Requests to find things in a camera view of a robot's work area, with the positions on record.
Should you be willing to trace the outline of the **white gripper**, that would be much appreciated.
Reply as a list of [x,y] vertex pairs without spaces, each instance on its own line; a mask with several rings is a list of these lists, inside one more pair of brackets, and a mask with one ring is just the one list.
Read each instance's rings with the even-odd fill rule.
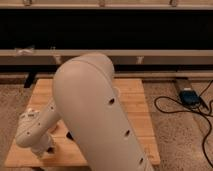
[[50,134],[46,133],[39,141],[31,147],[31,152],[38,158],[41,158],[45,153],[53,154],[55,151],[55,143]]

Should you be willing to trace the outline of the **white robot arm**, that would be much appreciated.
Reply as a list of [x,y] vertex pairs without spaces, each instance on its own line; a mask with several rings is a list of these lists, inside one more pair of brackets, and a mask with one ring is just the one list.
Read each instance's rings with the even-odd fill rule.
[[101,53],[66,61],[54,75],[47,106],[19,116],[16,144],[44,153],[53,144],[47,130],[61,120],[92,171],[154,171],[119,101],[113,75],[112,61]]

